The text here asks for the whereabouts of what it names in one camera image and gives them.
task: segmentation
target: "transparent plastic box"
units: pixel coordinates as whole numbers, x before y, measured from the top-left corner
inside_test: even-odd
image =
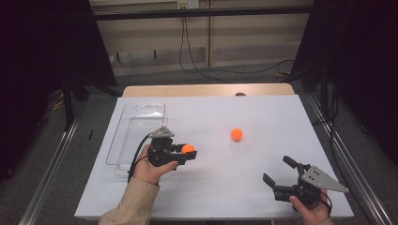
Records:
[[[164,104],[125,105],[106,159],[106,164],[117,166],[115,174],[128,175],[140,142],[147,134],[165,125],[164,114]]]

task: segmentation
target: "cable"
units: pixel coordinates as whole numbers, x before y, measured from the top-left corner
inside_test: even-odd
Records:
[[[144,157],[138,158],[138,160],[135,162],[135,165],[137,165],[137,163],[138,163],[139,161],[141,161],[142,159],[144,159],[144,158],[148,158],[148,156],[144,156]]]
[[[48,101],[53,100],[55,97],[57,97],[57,96],[59,96],[59,95],[61,95],[61,97],[62,97],[62,91],[57,92],[57,93],[54,94],[53,96],[47,98],[47,100],[48,100]]]
[[[338,95],[337,86],[334,85],[334,86],[333,86],[333,91],[332,91],[331,104],[330,104],[330,106],[329,106],[329,111],[331,112],[330,117],[328,117],[327,120],[325,120],[325,117],[326,117],[326,116],[325,116],[325,115],[322,115],[322,116],[321,116],[320,118],[318,118],[316,121],[319,121],[319,120],[323,119],[324,121],[322,121],[322,122],[319,123],[319,124],[329,123],[329,125],[330,125],[330,131],[329,131],[329,148],[330,148],[330,152],[331,152],[331,154],[332,154],[332,156],[333,156],[334,162],[336,163],[337,170],[339,171],[339,174],[341,175],[341,177],[342,177],[344,183],[347,185],[347,188],[348,188],[348,189],[352,190],[351,186],[348,184],[348,182],[347,182],[346,179],[345,179],[345,176],[344,176],[343,171],[342,171],[342,169],[341,169],[341,167],[340,167],[339,161],[338,161],[338,159],[337,159],[337,157],[336,157],[336,154],[335,154],[335,152],[334,152],[334,147],[333,147],[333,136],[334,136],[334,133],[335,133],[334,119],[336,118],[337,113],[338,113],[338,111],[339,111],[339,98],[338,98],[338,96],[339,96],[339,95]],[[367,214],[365,213],[365,210],[363,209],[363,207],[360,205],[360,202],[358,201],[357,196],[354,194],[353,191],[350,191],[350,193],[351,193],[352,197],[354,198],[354,201],[355,201],[355,202],[357,203],[357,205],[359,206],[360,211],[361,211],[362,214],[365,216],[365,218],[366,218],[366,220],[368,221],[368,223],[372,225],[371,220],[369,219],[369,217],[368,217]]]
[[[321,194],[325,195],[325,196],[328,198],[329,202],[330,202],[330,205],[328,205],[327,202],[325,202],[325,201],[323,201],[321,198],[319,198],[319,201],[320,201],[321,203],[323,203],[323,204],[328,208],[329,217],[330,217],[330,213],[331,213],[331,209],[333,208],[333,204],[331,203],[331,199],[329,198],[329,196],[328,196],[327,194],[325,194],[325,193],[322,192],[322,191],[321,191]]]
[[[137,160],[138,154],[140,153],[140,150],[143,147],[143,144],[146,141],[146,139],[148,139],[148,137],[149,137],[149,134],[146,134],[146,136],[143,138],[143,140],[138,145],[137,150],[135,151],[134,158],[132,159],[132,162],[131,162],[131,166],[130,166],[130,170],[129,170],[129,178],[128,178],[127,182],[130,181],[132,175],[134,174],[135,165],[137,165],[137,162],[138,162],[138,161],[136,162],[135,160]]]
[[[270,69],[272,69],[272,68],[278,68],[278,73],[279,73],[279,65],[280,65],[280,64],[285,63],[285,62],[294,62],[294,61],[295,61],[294,59],[286,59],[286,60],[283,60],[283,61],[277,63],[276,65],[274,65],[274,66],[272,66],[272,67],[267,67],[267,68],[264,68],[264,69],[260,69],[260,70],[257,70],[257,71],[251,71],[251,72],[233,71],[233,70],[226,70],[226,69],[198,69],[198,68],[196,67],[196,65],[194,64],[194,61],[193,61],[193,56],[192,56],[192,53],[191,53],[190,38],[189,38],[189,35],[188,35],[188,25],[187,25],[187,20],[186,20],[185,17],[182,18],[182,22],[183,22],[183,24],[182,24],[181,46],[180,46],[180,50],[179,50],[179,64],[180,64],[182,70],[184,70],[184,71],[186,71],[186,72],[189,72],[189,73],[199,73],[199,74],[201,74],[202,76],[204,76],[204,77],[206,77],[206,78],[218,80],[218,81],[221,81],[221,82],[224,82],[224,83],[230,83],[230,82],[225,81],[225,80],[222,80],[222,79],[218,79],[218,78],[214,78],[214,77],[209,77],[209,76],[207,76],[207,75],[204,75],[202,72],[227,72],[227,73],[236,73],[236,74],[255,74],[255,73],[261,73],[261,72],[268,71],[268,70],[270,70]],[[195,71],[186,70],[186,69],[182,66],[181,55],[182,55],[182,47],[183,47],[183,45],[184,45],[184,34],[185,34],[186,39],[187,39],[187,42],[188,42],[188,49],[189,49],[189,53],[190,53],[190,57],[191,57],[191,62],[192,62],[192,64],[193,64],[193,67],[195,68]]]
[[[279,64],[277,64],[276,78],[275,78],[275,80],[273,80],[271,83],[275,83],[276,81],[278,81],[279,76],[280,76],[280,74],[279,74]]]
[[[62,91],[60,93],[61,93],[61,95],[59,96],[59,98],[56,101],[56,103],[52,107],[49,107],[48,109],[46,109],[45,112],[47,112],[47,111],[55,111],[55,110],[59,109],[62,104],[64,104],[64,95],[62,94]]]
[[[183,44],[184,44],[184,33],[186,34],[186,37],[187,37],[188,49],[189,49],[189,51],[190,51],[191,61],[192,61],[193,67],[195,68],[196,72],[199,73],[200,75],[202,75],[202,76],[205,77],[205,78],[213,79],[213,80],[220,81],[220,82],[223,82],[223,83],[230,83],[230,82],[225,81],[225,80],[223,80],[223,79],[219,79],[219,78],[207,76],[207,75],[203,74],[203,73],[196,67],[196,65],[195,65],[195,63],[194,63],[194,61],[193,61],[193,56],[192,56],[192,52],[191,52],[191,44],[190,44],[190,40],[189,40],[189,38],[188,38],[187,19],[186,19],[185,17],[182,18],[181,48],[180,48],[180,50],[179,50],[179,64],[180,64],[182,70],[184,70],[184,71],[186,71],[186,72],[189,72],[189,73],[196,73],[196,72],[188,71],[188,70],[186,70],[184,67],[182,67],[182,63],[181,63],[181,52],[182,52],[182,46],[183,46]]]

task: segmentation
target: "orange ball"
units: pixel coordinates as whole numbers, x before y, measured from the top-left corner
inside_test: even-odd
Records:
[[[181,153],[182,154],[186,154],[189,152],[193,152],[195,150],[195,148],[190,145],[190,144],[185,144],[182,148],[181,148]]]
[[[239,141],[241,138],[242,138],[242,130],[240,130],[239,128],[234,128],[232,131],[231,131],[231,138],[234,140],[234,141]]]

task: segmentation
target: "hand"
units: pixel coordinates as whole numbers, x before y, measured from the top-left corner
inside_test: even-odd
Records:
[[[321,189],[324,194],[321,194],[320,198],[327,203],[327,192],[325,189]],[[322,223],[329,218],[329,209],[320,201],[316,201],[313,205],[306,207],[296,196],[290,196],[290,202],[302,215],[303,225],[314,225]]]
[[[143,148],[143,151],[141,151],[141,154],[137,159],[133,177],[147,182],[148,184],[157,185],[161,176],[175,169],[178,162],[172,161],[160,167],[155,167],[147,159],[149,146],[149,144],[146,145]]]

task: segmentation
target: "sleeve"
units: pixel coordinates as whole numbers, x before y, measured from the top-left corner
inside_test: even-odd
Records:
[[[159,189],[159,186],[150,185],[132,177],[119,206],[102,215],[99,224],[148,224]]]
[[[331,219],[329,217],[327,220],[321,222],[319,225],[334,225],[334,223],[333,223],[333,221],[331,221]]]

